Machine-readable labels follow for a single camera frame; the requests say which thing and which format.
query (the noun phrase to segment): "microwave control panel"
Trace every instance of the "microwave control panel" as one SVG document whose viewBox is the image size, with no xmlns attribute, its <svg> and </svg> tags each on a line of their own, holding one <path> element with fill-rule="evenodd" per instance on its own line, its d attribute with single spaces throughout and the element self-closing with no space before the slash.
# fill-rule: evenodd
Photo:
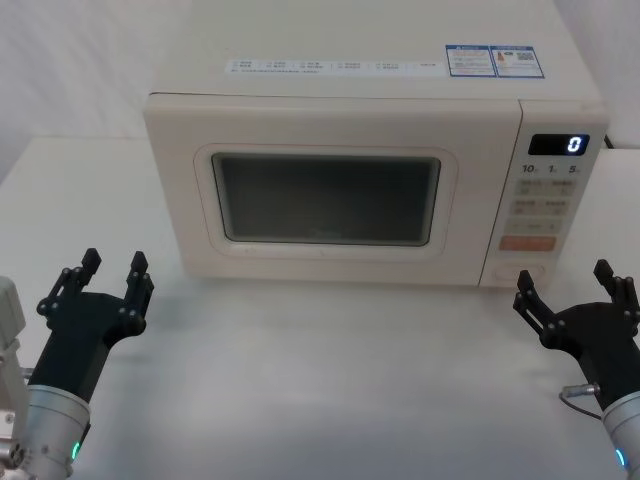
<svg viewBox="0 0 640 480">
<path fill-rule="evenodd" d="M 576 193 L 582 173 L 580 159 L 589 140 L 585 134 L 532 136 L 527 161 L 512 166 L 518 172 L 510 172 L 516 173 L 516 183 L 511 202 L 505 205 L 508 215 L 500 251 L 555 250 Z"/>
<path fill-rule="evenodd" d="M 548 277 L 598 151 L 586 133 L 532 133 L 522 143 L 505 184 L 483 285 L 512 282 L 522 269 L 534 278 Z"/>
</svg>

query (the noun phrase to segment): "white wall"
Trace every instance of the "white wall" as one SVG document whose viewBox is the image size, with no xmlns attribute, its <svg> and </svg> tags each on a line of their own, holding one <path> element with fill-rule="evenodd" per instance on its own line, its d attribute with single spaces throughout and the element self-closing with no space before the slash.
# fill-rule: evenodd
<svg viewBox="0 0 640 480">
<path fill-rule="evenodd" d="M 640 147 L 640 0 L 556 2 L 611 138 Z M 144 136 L 140 108 L 190 3 L 0 0 L 0 180 L 33 135 Z"/>
<path fill-rule="evenodd" d="M 616 147 L 640 148 L 640 0 L 555 0 L 611 112 Z"/>
</svg>

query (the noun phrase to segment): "orange button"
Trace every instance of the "orange button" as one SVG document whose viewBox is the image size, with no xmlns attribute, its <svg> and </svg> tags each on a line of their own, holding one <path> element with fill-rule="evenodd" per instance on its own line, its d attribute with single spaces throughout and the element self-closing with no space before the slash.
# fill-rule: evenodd
<svg viewBox="0 0 640 480">
<path fill-rule="evenodd" d="M 500 250 L 512 252 L 551 252 L 556 246 L 556 237 L 521 237 L 505 235 L 500 241 Z"/>
</svg>

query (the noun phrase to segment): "microwave window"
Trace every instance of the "microwave window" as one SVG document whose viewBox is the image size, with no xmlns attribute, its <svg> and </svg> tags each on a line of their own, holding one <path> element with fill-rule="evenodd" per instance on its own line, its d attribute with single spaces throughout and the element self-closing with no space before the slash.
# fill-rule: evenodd
<svg viewBox="0 0 640 480">
<path fill-rule="evenodd" d="M 219 153 L 227 238 L 237 242 L 423 246 L 440 161 Z"/>
</svg>

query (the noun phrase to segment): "silver cylinder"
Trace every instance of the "silver cylinder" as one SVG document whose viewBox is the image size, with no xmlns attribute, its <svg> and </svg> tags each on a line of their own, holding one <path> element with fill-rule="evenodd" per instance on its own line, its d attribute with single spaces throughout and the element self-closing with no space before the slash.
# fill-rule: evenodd
<svg viewBox="0 0 640 480">
<path fill-rule="evenodd" d="M 29 411 L 20 449 L 24 460 L 18 470 L 28 478 L 64 480 L 89 423 L 87 402 L 64 390 L 29 386 Z"/>
<path fill-rule="evenodd" d="M 2 480 L 31 480 L 29 474 L 23 470 L 5 470 L 0 478 Z"/>
<path fill-rule="evenodd" d="M 640 392 L 612 403 L 602 415 L 615 455 L 631 480 L 640 480 Z"/>
</svg>

